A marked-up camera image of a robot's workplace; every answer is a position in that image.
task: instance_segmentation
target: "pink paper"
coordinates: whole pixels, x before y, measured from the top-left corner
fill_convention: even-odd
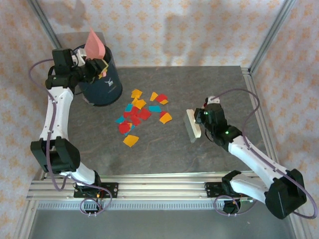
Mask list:
[[[105,56],[104,44],[91,28],[84,50],[87,58],[90,59],[103,59]]]

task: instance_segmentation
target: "bucket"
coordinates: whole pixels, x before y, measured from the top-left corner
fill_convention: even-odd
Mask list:
[[[106,76],[94,83],[79,82],[84,100],[94,106],[107,106],[114,103],[122,94],[122,84],[115,67],[114,58],[111,50],[105,46],[104,60],[109,64]]]

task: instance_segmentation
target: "logo on bucket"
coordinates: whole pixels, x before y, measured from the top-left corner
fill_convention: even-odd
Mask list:
[[[112,85],[113,85],[113,81],[111,81],[111,78],[110,78],[108,81],[105,81],[105,83],[108,83],[109,86],[112,86]]]

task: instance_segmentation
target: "blue paper scrap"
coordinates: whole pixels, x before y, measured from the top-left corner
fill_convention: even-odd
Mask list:
[[[131,129],[130,129],[129,132],[131,132],[131,130],[134,129],[134,128],[135,128],[135,125],[132,125],[132,127],[131,127]]]
[[[125,120],[124,117],[121,116],[121,117],[119,117],[115,122],[116,122],[116,123],[123,123],[124,120]]]
[[[149,106],[149,111],[150,112],[160,113],[161,112],[161,108],[159,106]]]
[[[126,106],[125,108],[125,112],[131,112],[132,108],[133,108],[133,104],[128,104],[128,106]]]

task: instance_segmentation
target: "wallpaper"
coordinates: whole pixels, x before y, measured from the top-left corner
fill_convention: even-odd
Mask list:
[[[298,0],[254,75],[280,162],[299,169],[319,205],[319,4]],[[313,214],[309,200],[307,215]],[[318,238],[319,219],[308,220]]]
[[[46,95],[30,83],[28,68],[49,58],[52,45],[25,0],[1,1],[0,41],[0,238],[10,239],[39,169],[29,148],[46,113]],[[44,82],[48,66],[33,72],[36,80]]]
[[[284,0],[39,0],[63,47],[92,27],[117,66],[249,67]]]

